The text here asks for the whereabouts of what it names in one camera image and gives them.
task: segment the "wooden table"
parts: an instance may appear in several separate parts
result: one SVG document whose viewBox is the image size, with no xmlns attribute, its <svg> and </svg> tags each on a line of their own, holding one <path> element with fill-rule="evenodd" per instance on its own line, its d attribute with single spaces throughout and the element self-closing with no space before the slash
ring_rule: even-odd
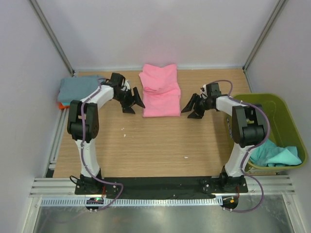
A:
<svg viewBox="0 0 311 233">
<path fill-rule="evenodd" d="M 119 72 L 138 87 L 142 97 L 139 71 Z M 84 72 L 110 78 L 111 72 Z M 181 109 L 203 84 L 229 79 L 232 95 L 249 93 L 241 69 L 179 70 Z M 220 83 L 223 94 L 230 89 Z M 228 161 L 230 149 L 225 134 L 224 114 L 206 111 L 203 119 L 181 117 L 143 118 L 142 109 L 134 106 L 136 115 L 123 114 L 121 105 L 109 101 L 99 111 L 100 132 L 96 138 L 98 163 L 105 177 L 160 177 L 219 175 Z M 81 163 L 76 144 L 65 130 L 54 172 L 55 178 L 79 176 Z"/>
</svg>

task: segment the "green plastic bin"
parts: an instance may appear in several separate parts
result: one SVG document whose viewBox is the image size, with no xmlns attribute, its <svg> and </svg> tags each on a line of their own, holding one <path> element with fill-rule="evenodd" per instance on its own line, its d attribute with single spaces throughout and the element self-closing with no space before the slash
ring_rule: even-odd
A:
<svg viewBox="0 0 311 233">
<path fill-rule="evenodd" d="M 280 97 L 274 94 L 240 94 L 234 98 L 243 100 L 248 103 L 260 103 L 266 115 L 269 118 L 271 131 L 269 139 L 278 147 L 295 146 L 298 150 L 298 156 L 302 163 L 297 166 L 267 167 L 257 166 L 250 160 L 247 162 L 245 171 L 248 173 L 266 173 L 281 172 L 288 169 L 296 169 L 303 166 L 307 162 L 308 154 L 301 140 L 299 132 L 295 126 L 291 113 Z M 233 149 L 233 139 L 231 135 L 231 116 L 225 116 L 225 128 L 227 131 L 229 144 Z"/>
</svg>

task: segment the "blue cloth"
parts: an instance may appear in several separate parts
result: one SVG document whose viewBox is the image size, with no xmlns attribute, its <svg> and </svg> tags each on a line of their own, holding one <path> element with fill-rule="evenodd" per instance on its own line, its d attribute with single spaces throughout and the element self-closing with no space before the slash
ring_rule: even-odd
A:
<svg viewBox="0 0 311 233">
<path fill-rule="evenodd" d="M 250 160 L 258 166 L 292 166 L 301 164 L 297 147 L 277 147 L 271 140 L 267 140 L 260 147 L 254 149 Z"/>
<path fill-rule="evenodd" d="M 88 75 L 75 78 L 63 78 L 57 102 L 63 106 L 70 105 L 72 100 L 81 100 L 89 96 L 98 87 L 98 79 L 104 78 L 100 75 Z"/>
</svg>

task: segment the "metal pole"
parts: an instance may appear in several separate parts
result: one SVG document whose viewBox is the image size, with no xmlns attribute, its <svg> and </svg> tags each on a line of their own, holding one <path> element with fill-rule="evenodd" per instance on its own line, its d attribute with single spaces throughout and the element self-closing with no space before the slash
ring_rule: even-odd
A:
<svg viewBox="0 0 311 233">
<path fill-rule="evenodd" d="M 249 54 L 245 65 L 243 66 L 244 72 L 248 69 L 249 65 L 252 63 L 252 61 L 253 61 L 254 57 L 256 56 L 259 48 L 261 47 L 264 40 L 268 36 L 270 30 L 272 29 L 273 25 L 275 24 L 277 18 L 281 14 L 281 12 L 284 9 L 284 6 L 286 5 L 287 2 L 288 2 L 288 0 L 279 0 L 277 2 L 273 12 L 271 13 L 271 15 L 270 15 L 270 17 L 266 23 L 266 25 L 264 26 L 259 38 L 257 39 L 256 44 L 254 45 L 251 53 Z"/>
<path fill-rule="evenodd" d="M 46 30 L 46 32 L 48 33 L 52 43 L 54 44 L 58 54 L 60 55 L 60 57 L 62 58 L 66 68 L 68 69 L 69 73 L 73 76 L 74 74 L 74 70 L 72 69 L 72 66 L 67 58 L 67 56 L 65 55 L 62 47 L 60 46 L 52 28 L 50 27 L 47 19 L 45 18 L 38 2 L 36 0 L 29 0 L 30 5 L 33 7 L 36 15 L 38 16 L 39 20 L 41 21 L 44 29 Z"/>
</svg>

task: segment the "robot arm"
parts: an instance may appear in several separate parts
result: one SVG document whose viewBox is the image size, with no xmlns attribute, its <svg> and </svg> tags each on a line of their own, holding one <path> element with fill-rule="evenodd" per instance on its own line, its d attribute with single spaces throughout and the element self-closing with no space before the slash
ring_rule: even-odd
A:
<svg viewBox="0 0 311 233">
<path fill-rule="evenodd" d="M 242 176 L 241 169 L 245 169 L 245 163 L 241 167 L 242 160 L 247 150 L 260 143 L 266 136 L 267 125 L 263 116 L 254 108 L 238 103 L 227 95 L 222 95 L 218 83 L 204 85 L 201 95 L 193 94 L 183 112 L 193 112 L 188 118 L 201 119 L 205 110 L 216 109 L 232 116 L 232 137 L 234 147 L 229 161 L 224 167 L 227 177 Z"/>
<path fill-rule="evenodd" d="M 83 102 L 85 102 L 84 114 L 86 117 L 86 137 L 85 142 L 83 143 L 83 158 L 85 164 L 87 164 L 87 168 L 98 179 L 102 179 L 95 149 L 95 138 L 99 132 L 98 110 L 109 100 L 115 99 L 121 103 L 123 113 L 135 114 L 132 109 L 134 104 L 137 104 L 142 108 L 145 108 L 145 105 L 143 104 L 136 87 L 133 88 L 133 92 L 134 95 L 132 95 L 132 90 L 128 81 L 126 81 L 122 75 L 112 73 L 110 80 L 107 79 L 101 82 L 101 86 L 88 97 L 82 100 L 73 100 L 70 103 L 67 131 L 71 134 L 72 139 L 75 140 L 82 164 L 81 142 L 83 139 L 83 126 L 81 106 Z M 78 182 L 79 184 L 77 183 L 77 187 L 79 188 L 76 187 L 76 194 L 84 194 L 83 191 L 90 191 L 91 189 L 97 191 L 100 190 L 102 186 L 100 182 L 94 180 L 90 176 L 83 164 L 81 166 L 80 180 Z"/>
</svg>

